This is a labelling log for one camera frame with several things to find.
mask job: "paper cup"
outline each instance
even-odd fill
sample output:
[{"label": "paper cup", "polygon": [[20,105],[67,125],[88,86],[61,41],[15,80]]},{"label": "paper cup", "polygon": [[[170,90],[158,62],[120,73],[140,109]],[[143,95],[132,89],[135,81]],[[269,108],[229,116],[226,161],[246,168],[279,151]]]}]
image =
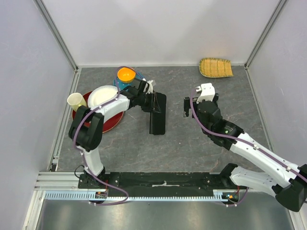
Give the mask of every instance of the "paper cup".
[{"label": "paper cup", "polygon": [[69,95],[69,97],[67,98],[67,103],[71,106],[71,108],[74,111],[77,111],[77,109],[81,106],[87,106],[85,99],[83,98],[83,96],[78,93],[72,93],[71,95]]}]

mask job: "blue object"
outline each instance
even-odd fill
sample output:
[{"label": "blue object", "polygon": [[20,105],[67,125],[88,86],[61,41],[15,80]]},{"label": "blue object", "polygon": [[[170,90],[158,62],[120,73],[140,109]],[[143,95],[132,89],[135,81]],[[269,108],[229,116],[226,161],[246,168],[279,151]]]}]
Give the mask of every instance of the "blue object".
[{"label": "blue object", "polygon": [[[137,71],[137,74],[135,75],[135,78],[136,78],[136,79],[142,80],[142,79],[144,78],[144,76],[143,76],[140,72]],[[125,89],[127,86],[130,86],[130,85],[131,85],[131,83],[124,83],[124,82],[122,82],[118,77],[116,78],[116,80],[117,80],[117,82],[118,82],[118,85],[119,85],[119,89],[120,89],[120,90],[123,90],[123,89]]]}]

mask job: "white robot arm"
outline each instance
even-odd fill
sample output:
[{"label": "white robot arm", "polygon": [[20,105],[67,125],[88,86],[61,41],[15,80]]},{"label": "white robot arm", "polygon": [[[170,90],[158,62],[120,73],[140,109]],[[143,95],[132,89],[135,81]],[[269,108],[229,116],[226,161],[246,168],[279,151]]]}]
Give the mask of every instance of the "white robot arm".
[{"label": "white robot arm", "polygon": [[189,115],[189,109],[194,110],[194,118],[201,123],[203,133],[215,144],[239,154],[264,171],[253,172],[229,164],[223,170],[228,172],[229,179],[235,185],[270,194],[289,210],[299,211],[307,197],[307,165],[298,167],[286,161],[237,125],[224,120],[217,106],[219,95],[211,83],[202,84],[196,92],[200,93],[198,97],[184,99],[184,116]]},{"label": "white robot arm", "polygon": [[154,85],[155,82],[153,80],[134,79],[131,86],[128,86],[126,90],[122,90],[115,101],[110,103],[107,103],[107,101],[105,106],[98,105],[92,108],[80,106],[78,108],[69,130],[69,137],[71,139],[74,138],[77,127],[83,118],[91,110],[99,107],[87,120],[87,122],[91,122],[90,126],[86,127],[83,125],[76,139],[79,148],[83,149],[88,167],[95,176],[99,176],[105,171],[98,151],[98,145],[102,139],[103,125],[116,114],[139,105],[144,112],[150,113],[149,133],[154,135],[163,135],[165,133],[166,96],[155,92],[153,90]]}]

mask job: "white wall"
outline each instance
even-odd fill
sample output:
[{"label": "white wall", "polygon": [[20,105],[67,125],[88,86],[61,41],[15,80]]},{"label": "white wall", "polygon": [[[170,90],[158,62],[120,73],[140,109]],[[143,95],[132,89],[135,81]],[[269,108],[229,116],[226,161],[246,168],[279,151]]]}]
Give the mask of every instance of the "white wall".
[{"label": "white wall", "polygon": [[306,10],[288,1],[249,70],[275,153],[298,165],[307,163]]},{"label": "white wall", "polygon": [[32,0],[0,2],[0,229],[20,230],[73,70]]},{"label": "white wall", "polygon": [[44,0],[78,65],[245,63],[278,0]]}]

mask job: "gray table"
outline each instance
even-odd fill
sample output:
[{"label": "gray table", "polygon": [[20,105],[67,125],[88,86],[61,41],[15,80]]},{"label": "gray table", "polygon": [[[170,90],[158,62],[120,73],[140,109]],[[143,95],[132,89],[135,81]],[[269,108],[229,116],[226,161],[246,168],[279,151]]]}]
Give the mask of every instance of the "gray table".
[{"label": "gray table", "polygon": [[[166,134],[149,135],[149,114],[139,107],[126,112],[121,122],[103,135],[100,157],[107,171],[116,172],[220,172],[228,163],[259,169],[242,157],[214,145],[191,117],[183,118],[183,98],[193,87],[211,82],[220,94],[219,107],[225,119],[236,123],[267,147],[260,117],[244,67],[234,66],[234,77],[209,79],[198,67],[137,68],[155,90],[167,95]],[[82,69],[77,92],[87,93],[110,85],[117,68]],[[68,129],[59,156],[58,171],[72,172],[82,164],[73,149]]]}]

